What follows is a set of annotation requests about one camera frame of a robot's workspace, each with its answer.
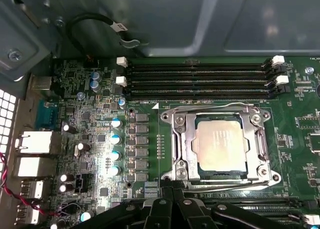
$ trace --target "red cable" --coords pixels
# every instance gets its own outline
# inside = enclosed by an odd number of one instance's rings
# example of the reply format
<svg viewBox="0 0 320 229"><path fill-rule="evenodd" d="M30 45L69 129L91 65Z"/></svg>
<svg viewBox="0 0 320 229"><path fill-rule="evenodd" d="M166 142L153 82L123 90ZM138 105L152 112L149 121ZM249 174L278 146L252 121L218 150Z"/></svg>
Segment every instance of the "red cable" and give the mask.
<svg viewBox="0 0 320 229"><path fill-rule="evenodd" d="M1 159L2 163L3 163L3 168L4 168L4 171L3 171L3 174L2 174L2 177L1 177L2 178L1 187L3 188L5 193L7 193L9 196L12 196L12 197L20 200L25 206L32 207L32 209L39 211L39 213L41 213L42 215L60 216L59 213L56 213L56 212L53 212L53 211L45 212L44 210L39 208L38 205L35 205L35 204L27 202L26 199L23 196L13 193L12 190L10 190L7 187L8 165L7 165L7 159L6 159L5 155L2 152L0 152L0 159Z"/></svg>

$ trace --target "cpu socket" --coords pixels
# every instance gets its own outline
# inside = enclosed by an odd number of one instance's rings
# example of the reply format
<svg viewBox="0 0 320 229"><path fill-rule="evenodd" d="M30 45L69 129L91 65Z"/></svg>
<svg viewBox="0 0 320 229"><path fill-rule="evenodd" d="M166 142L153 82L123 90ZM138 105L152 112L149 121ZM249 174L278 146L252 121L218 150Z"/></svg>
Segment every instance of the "cpu socket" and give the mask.
<svg viewBox="0 0 320 229"><path fill-rule="evenodd" d="M271 170L264 122L271 114L253 104L188 105L169 109L172 170L192 193L262 190L281 181Z"/></svg>

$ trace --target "electrolytic capacitor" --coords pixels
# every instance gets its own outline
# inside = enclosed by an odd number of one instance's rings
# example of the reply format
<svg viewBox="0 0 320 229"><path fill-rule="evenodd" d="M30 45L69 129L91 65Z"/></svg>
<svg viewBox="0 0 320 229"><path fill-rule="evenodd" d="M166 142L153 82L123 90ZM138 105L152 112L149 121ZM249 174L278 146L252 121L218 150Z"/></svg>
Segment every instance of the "electrolytic capacitor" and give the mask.
<svg viewBox="0 0 320 229"><path fill-rule="evenodd" d="M112 145L120 145L122 140L121 140L121 137L118 136L118 135L113 135L111 138L110 138L110 142Z"/></svg>
<svg viewBox="0 0 320 229"><path fill-rule="evenodd" d="M83 142L80 142L78 144L78 150L79 151L89 151L90 150L90 145L89 144L86 144L86 143L83 143Z"/></svg>
<svg viewBox="0 0 320 229"><path fill-rule="evenodd" d="M121 109L125 109L127 107L127 102L124 98L119 99L118 104Z"/></svg>
<svg viewBox="0 0 320 229"><path fill-rule="evenodd" d="M83 99L85 99L85 97L86 97L86 94L85 94L84 92L82 92L82 91L80 91L80 92L78 92L78 93L76 94L76 98L77 98L79 101L82 101Z"/></svg>
<svg viewBox="0 0 320 229"><path fill-rule="evenodd" d="M63 184L59 187L59 191L61 193L65 193L65 192L71 192L74 189L74 185L68 183L68 184Z"/></svg>
<svg viewBox="0 0 320 229"><path fill-rule="evenodd" d="M65 182L73 182L75 180L75 176L72 175L72 174L63 174L60 176L60 181L62 183L65 183Z"/></svg>
<svg viewBox="0 0 320 229"><path fill-rule="evenodd" d="M111 161L119 161L121 159L121 153L119 151L113 150L110 154Z"/></svg>
<svg viewBox="0 0 320 229"><path fill-rule="evenodd" d="M56 223L50 226L50 229L62 229L67 226L67 222L64 219L58 220Z"/></svg>
<svg viewBox="0 0 320 229"><path fill-rule="evenodd" d="M72 126L72 125L68 125L68 124L65 124L63 126L63 130L67 133L70 133L70 134L76 134L77 133L77 129Z"/></svg>
<svg viewBox="0 0 320 229"><path fill-rule="evenodd" d="M108 169L108 176L115 177L121 173L121 168L117 165L113 165Z"/></svg>
<svg viewBox="0 0 320 229"><path fill-rule="evenodd" d="M95 93L98 93L101 90L101 86L99 82L97 82L96 80L93 80L92 82L90 82L90 87L92 91L94 91Z"/></svg>
<svg viewBox="0 0 320 229"><path fill-rule="evenodd" d="M95 213L92 210L87 210L81 214L80 221L83 223L89 220L90 218L93 218L94 216L95 216Z"/></svg>
<svg viewBox="0 0 320 229"><path fill-rule="evenodd" d="M111 121L111 126L113 128L117 128L117 129L120 129L122 127L122 121L120 121L118 118L114 118L112 121Z"/></svg>
<svg viewBox="0 0 320 229"><path fill-rule="evenodd" d="M91 73L91 79L94 81L97 81L98 83L101 82L101 76L99 74L99 72L92 72Z"/></svg>

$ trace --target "black wire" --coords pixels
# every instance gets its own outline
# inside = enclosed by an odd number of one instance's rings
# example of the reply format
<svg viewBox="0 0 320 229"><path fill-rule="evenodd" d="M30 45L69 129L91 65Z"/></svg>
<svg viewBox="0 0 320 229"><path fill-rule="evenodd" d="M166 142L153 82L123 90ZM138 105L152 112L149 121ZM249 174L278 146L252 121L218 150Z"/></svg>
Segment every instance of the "black wire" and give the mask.
<svg viewBox="0 0 320 229"><path fill-rule="evenodd" d="M75 16L73 19L71 19L66 23L65 32L70 42L82 55L90 59L90 56L86 53L86 50L84 49L84 47L72 34L73 26L85 20L96 20L96 21L106 23L109 26L111 26L114 23L114 21L105 15L86 12L86 13ZM121 37L121 39L125 41L129 41L129 39L127 38L127 34L124 31L120 31L117 34Z"/></svg>

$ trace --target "cable label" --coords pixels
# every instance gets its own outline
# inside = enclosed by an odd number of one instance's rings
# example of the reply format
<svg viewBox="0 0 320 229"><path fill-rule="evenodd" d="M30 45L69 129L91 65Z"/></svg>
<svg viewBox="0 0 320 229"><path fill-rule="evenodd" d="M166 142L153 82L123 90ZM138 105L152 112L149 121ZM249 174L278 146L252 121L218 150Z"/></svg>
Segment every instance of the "cable label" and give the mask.
<svg viewBox="0 0 320 229"><path fill-rule="evenodd" d="M122 23L115 23L110 26L116 33L128 31L128 29Z"/></svg>

